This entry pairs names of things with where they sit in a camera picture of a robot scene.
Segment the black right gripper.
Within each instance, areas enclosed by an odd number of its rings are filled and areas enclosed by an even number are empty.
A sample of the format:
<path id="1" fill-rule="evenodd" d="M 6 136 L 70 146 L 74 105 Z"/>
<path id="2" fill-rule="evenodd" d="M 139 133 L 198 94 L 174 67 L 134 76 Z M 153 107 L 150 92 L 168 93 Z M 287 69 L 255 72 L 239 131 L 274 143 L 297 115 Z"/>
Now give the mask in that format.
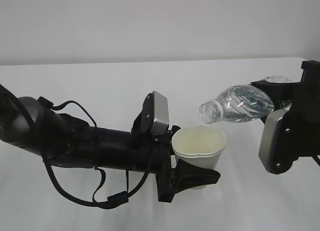
<path id="1" fill-rule="evenodd" d="M 320 62 L 303 61 L 301 68 L 300 82 L 250 83 L 271 99 L 275 109 L 293 102 L 285 115 L 285 156 L 290 159 L 320 154 Z"/>

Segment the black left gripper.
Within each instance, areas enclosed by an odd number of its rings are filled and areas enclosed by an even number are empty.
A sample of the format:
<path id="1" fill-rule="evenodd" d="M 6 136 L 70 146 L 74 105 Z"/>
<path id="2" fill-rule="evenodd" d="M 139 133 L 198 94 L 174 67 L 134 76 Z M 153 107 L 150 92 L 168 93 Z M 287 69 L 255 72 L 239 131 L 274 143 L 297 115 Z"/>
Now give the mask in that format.
<path id="1" fill-rule="evenodd" d="M 198 167 L 183 160 L 178 160 L 176 167 L 172 168 L 171 140 L 180 129 L 180 126 L 173 125 L 168 131 L 169 140 L 155 138 L 152 144 L 151 167 L 155 174 L 159 202 L 171 203 L 175 194 L 191 188 L 216 184 L 221 177 L 216 170 Z"/>

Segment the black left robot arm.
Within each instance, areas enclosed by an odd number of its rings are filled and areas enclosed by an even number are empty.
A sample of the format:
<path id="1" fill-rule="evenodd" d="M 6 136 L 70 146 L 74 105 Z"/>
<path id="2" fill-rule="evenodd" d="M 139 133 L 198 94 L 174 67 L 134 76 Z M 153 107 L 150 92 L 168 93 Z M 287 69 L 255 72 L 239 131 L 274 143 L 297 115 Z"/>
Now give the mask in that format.
<path id="1" fill-rule="evenodd" d="M 16 97 L 0 89 L 0 139 L 41 156 L 55 189 L 66 199 L 86 207 L 114 209 L 129 201 L 155 174 L 158 200 L 170 203 L 174 195 L 202 185 L 216 184 L 220 173 L 179 160 L 171 165 L 173 137 L 180 130 L 169 125 L 168 100 L 153 91 L 143 101 L 142 110 L 130 131 L 101 128 L 95 121 L 62 113 L 66 103 L 54 105 L 44 97 Z M 106 181 L 105 168 L 142 172 L 133 189 L 107 197 L 105 201 L 82 200 L 67 193 L 57 181 L 53 167 L 95 169 Z"/>

